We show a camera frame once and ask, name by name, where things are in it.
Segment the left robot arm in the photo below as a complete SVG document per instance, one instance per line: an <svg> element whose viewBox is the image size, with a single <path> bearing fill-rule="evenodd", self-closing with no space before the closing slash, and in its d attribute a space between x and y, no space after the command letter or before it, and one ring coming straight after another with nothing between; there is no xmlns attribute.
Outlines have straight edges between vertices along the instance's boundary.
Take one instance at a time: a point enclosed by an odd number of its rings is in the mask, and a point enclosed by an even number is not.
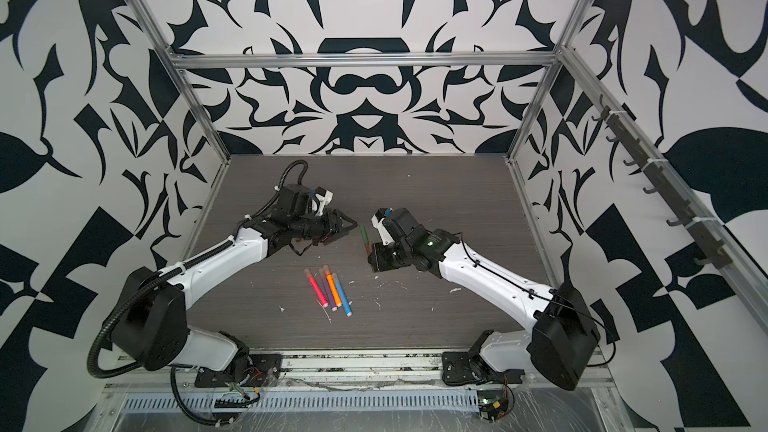
<svg viewBox="0 0 768 432"><path fill-rule="evenodd" d="M310 188L301 179L288 182L292 170L306 174L303 160L283 171L270 199L245 215L223 241L184 261L158 271L136 270L129 275L119 300L97 332L86 357L86 369L96 379L109 379L142 368L168 368L170 387L181 412L193 422L219 427L184 403L177 379L181 369L221 375L222 384L240 394L250 406L258 393L243 390L252 378L249 348L225 332L189 324L187 312L207 293L241 270L262 262L283 248L300 255L296 245L328 245L357 227L357 222L331 206L333 194Z"/></svg>

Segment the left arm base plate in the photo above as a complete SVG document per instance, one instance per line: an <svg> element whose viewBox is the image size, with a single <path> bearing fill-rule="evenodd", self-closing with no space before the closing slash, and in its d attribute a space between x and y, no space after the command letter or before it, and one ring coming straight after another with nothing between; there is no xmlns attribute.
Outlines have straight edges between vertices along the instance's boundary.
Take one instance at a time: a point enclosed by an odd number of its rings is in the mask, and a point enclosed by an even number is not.
<svg viewBox="0 0 768 432"><path fill-rule="evenodd" d="M276 382L281 375L283 356L279 353L258 353L235 358L223 371L201 368L194 381L197 388L217 388L231 384L241 387L261 387Z"/></svg>

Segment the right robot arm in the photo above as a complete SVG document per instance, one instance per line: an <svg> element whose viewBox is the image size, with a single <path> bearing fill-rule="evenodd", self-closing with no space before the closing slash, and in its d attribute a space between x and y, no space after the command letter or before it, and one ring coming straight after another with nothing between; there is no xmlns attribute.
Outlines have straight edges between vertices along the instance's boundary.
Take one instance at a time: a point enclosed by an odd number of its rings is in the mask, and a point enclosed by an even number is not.
<svg viewBox="0 0 768 432"><path fill-rule="evenodd" d="M570 282L553 288L520 276L473 250L461 234L427 229L405 208L382 208L371 223L380 236L368 255L375 272L430 273L475 293L522 328L486 330L468 351L445 354L446 385L517 381L533 369L563 390L577 388L606 331Z"/></svg>

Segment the brown pen green cap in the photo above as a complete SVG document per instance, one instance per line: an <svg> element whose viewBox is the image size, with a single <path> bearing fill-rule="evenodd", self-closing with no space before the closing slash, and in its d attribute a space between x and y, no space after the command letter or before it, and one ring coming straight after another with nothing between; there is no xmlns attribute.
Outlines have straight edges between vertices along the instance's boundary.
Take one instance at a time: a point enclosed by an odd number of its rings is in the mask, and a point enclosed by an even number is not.
<svg viewBox="0 0 768 432"><path fill-rule="evenodd" d="M364 248L365 248L366 256L369 256L371 254L371 252L372 252L372 249L371 249L371 244L370 244L370 241L369 241L369 237L368 237L366 228L365 228L364 225L359 225L358 229L359 229L361 237L362 237L362 242L363 242L363 245L364 245Z"/></svg>

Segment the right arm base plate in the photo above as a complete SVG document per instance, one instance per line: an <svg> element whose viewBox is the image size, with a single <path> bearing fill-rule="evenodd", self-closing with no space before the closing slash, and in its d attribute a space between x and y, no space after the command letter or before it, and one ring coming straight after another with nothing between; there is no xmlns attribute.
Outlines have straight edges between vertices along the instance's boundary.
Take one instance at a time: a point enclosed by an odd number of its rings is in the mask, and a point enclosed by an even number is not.
<svg viewBox="0 0 768 432"><path fill-rule="evenodd" d="M478 353L444 352L441 380L449 387L483 384L521 384L523 369L494 370Z"/></svg>

